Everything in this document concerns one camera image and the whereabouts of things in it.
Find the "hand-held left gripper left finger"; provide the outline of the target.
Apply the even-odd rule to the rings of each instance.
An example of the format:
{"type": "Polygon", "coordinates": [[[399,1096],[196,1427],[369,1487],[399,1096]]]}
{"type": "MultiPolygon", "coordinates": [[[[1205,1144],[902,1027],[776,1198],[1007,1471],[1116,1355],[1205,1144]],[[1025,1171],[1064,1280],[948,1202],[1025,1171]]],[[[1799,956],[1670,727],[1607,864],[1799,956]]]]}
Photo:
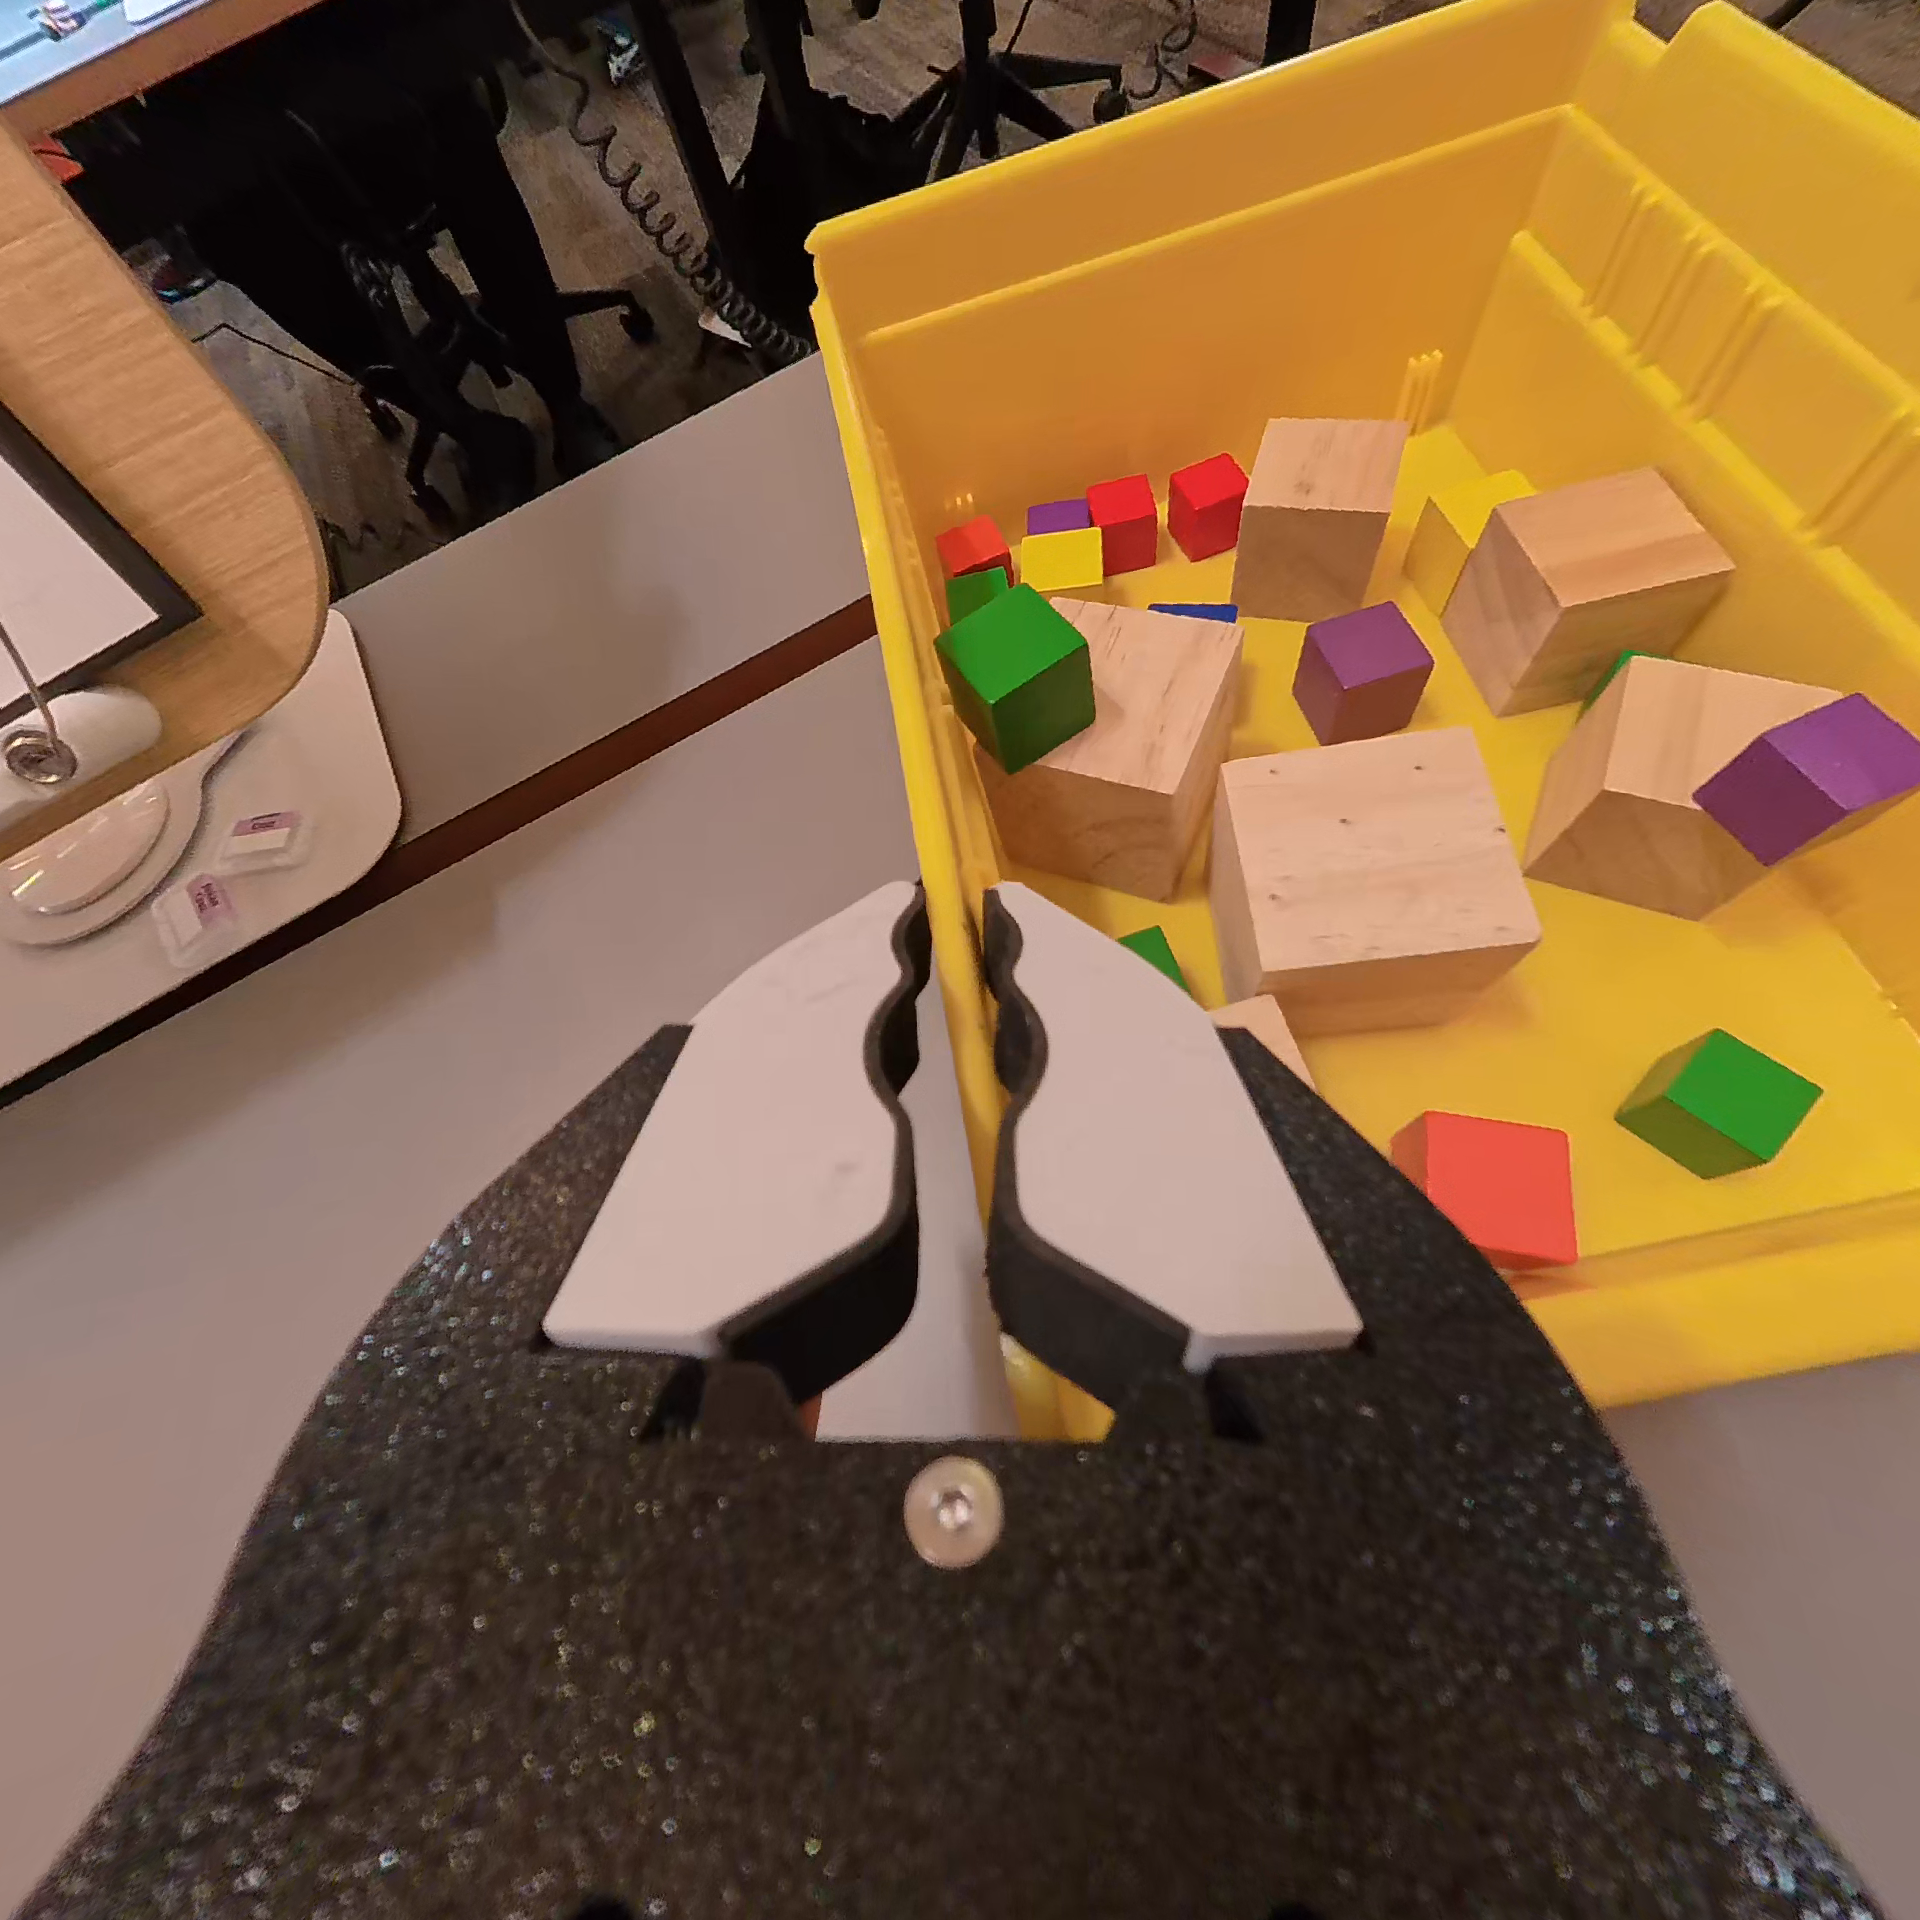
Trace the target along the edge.
{"type": "Polygon", "coordinates": [[[752,1363],[803,1404],[902,1329],[929,956],[923,886],[887,880],[660,1033],[681,1048],[544,1313],[553,1347],[752,1363]]]}

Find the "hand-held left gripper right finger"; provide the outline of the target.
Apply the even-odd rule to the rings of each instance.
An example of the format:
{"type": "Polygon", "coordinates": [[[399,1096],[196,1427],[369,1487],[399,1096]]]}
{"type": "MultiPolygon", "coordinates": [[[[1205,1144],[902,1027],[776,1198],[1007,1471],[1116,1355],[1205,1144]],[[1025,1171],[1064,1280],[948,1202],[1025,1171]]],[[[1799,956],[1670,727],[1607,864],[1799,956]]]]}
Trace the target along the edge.
{"type": "Polygon", "coordinates": [[[1356,1344],[1362,1313],[1188,991],[1015,880],[984,898],[980,960],[1007,1092],[1001,1329],[1111,1410],[1148,1379],[1356,1344]]]}

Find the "pile of mixed wooden cubes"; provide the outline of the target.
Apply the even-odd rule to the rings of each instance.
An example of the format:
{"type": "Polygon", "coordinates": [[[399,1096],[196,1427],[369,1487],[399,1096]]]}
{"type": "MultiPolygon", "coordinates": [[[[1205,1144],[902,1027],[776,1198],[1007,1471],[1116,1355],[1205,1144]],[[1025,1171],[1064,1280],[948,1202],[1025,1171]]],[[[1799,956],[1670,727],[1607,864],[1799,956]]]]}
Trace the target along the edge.
{"type": "Polygon", "coordinates": [[[1089,488],[1073,555],[940,537],[932,713],[979,875],[1209,908],[1226,1005],[1517,1269],[1915,1222],[1915,731],[1849,687],[1682,655],[1741,598],[1655,466],[1428,492],[1403,419],[1270,419],[1089,488]],[[1045,678],[963,679],[967,615],[1045,678]]]}

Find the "yellow plastic box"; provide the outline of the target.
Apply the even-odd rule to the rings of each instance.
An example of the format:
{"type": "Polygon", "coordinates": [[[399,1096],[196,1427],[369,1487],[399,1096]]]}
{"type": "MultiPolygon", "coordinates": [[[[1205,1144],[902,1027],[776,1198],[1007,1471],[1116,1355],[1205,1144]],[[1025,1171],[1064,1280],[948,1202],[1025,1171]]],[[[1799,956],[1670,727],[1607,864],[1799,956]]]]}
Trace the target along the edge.
{"type": "Polygon", "coordinates": [[[1417,1154],[1600,1404],[1915,1350],[1915,115],[1450,4],[809,234],[980,1175],[1021,880],[1417,1154]]]}

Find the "white round puck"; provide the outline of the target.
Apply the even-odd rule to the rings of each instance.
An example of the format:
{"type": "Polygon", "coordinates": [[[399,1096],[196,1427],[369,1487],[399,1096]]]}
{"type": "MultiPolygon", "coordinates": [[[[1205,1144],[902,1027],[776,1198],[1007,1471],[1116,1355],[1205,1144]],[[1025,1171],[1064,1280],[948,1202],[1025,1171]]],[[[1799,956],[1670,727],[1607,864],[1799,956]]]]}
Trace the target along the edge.
{"type": "Polygon", "coordinates": [[[46,710],[30,705],[4,720],[3,827],[35,820],[55,802],[148,752],[157,735],[157,708],[118,685],[52,696],[46,710]]]}

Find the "black framed white board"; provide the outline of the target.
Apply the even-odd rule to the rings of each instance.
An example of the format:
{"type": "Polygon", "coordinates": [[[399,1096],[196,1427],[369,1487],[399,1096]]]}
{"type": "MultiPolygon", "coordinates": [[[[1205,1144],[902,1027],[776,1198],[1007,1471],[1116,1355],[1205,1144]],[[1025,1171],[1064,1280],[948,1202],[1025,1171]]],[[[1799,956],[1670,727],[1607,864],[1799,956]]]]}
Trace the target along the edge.
{"type": "Polygon", "coordinates": [[[200,602],[3,408],[3,720],[200,617],[200,602]]]}

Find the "black chair base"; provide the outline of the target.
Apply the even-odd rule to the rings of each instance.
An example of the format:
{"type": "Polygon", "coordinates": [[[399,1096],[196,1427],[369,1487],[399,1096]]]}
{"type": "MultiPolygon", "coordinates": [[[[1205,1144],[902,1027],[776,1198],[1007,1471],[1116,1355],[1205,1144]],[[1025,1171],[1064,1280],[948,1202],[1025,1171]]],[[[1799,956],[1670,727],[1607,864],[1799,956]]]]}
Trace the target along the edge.
{"type": "Polygon", "coordinates": [[[1021,52],[1021,20],[998,39],[994,3],[959,3],[955,12],[957,60],[932,66],[900,109],[858,109],[821,82],[808,84],[809,168],[830,212],[948,181],[971,158],[994,161],[1010,131],[1038,144],[1068,136],[1073,126],[1055,92],[1086,91],[1094,126],[1129,115],[1118,62],[1021,52]]]}
{"type": "Polygon", "coordinates": [[[382,436],[399,436],[399,417],[412,419],[404,485],[443,533],[482,524],[541,492],[532,430],[471,397],[469,375],[486,375],[495,391],[515,382],[532,391],[553,472],[567,480],[628,447],[584,391],[571,324],[614,318],[634,346],[653,346],[660,333],[625,284],[559,284],[497,136],[483,146],[491,162],[482,168],[478,212],[469,205],[469,172],[444,172],[444,150],[435,150],[418,188],[374,184],[365,166],[316,153],[318,224],[351,312],[372,337],[349,373],[382,436]],[[497,193],[491,175],[505,179],[497,193]]]}

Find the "wooden curved stand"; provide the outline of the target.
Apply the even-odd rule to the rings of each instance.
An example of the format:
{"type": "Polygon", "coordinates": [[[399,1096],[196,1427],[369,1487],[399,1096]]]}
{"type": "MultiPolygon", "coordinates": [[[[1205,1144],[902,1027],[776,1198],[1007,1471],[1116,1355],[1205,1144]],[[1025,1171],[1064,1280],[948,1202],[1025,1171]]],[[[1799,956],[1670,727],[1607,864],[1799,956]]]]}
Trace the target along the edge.
{"type": "Polygon", "coordinates": [[[105,672],[157,708],[161,735],[144,760],[180,760],[292,691],[329,607],[306,493],[267,431],[10,128],[3,384],[12,414],[200,606],[180,634],[105,672]]]}

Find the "wood edged office desk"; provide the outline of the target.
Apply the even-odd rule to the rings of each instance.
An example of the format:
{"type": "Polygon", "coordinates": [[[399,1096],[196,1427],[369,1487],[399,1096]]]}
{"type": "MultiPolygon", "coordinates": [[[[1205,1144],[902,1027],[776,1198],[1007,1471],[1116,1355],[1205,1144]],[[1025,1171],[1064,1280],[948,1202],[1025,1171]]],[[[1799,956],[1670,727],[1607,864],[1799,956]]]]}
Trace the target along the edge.
{"type": "Polygon", "coordinates": [[[3,119],[34,141],[131,100],[312,3],[3,3],[3,119]]]}

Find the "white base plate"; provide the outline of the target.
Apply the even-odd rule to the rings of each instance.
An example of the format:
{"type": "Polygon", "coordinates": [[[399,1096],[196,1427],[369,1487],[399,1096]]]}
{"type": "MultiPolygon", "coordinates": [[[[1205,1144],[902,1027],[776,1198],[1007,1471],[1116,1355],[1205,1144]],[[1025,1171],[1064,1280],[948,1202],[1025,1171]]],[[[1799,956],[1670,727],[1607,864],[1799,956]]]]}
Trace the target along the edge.
{"type": "Polygon", "coordinates": [[[399,789],[349,615],[342,607],[325,613],[316,656],[301,683],[263,716],[153,782],[162,782],[173,813],[154,862],[135,881],[142,898],[82,938],[52,947],[99,938],[122,921],[148,919],[153,927],[151,903],[161,890],[200,872],[222,875],[219,840],[245,815],[303,810],[312,820],[312,833],[297,866],[222,875],[237,901],[244,928],[261,912],[245,903],[245,886],[255,880],[270,880],[271,898],[281,901],[289,898],[292,875],[329,862],[337,840],[347,850],[382,850],[399,826],[399,789]]]}

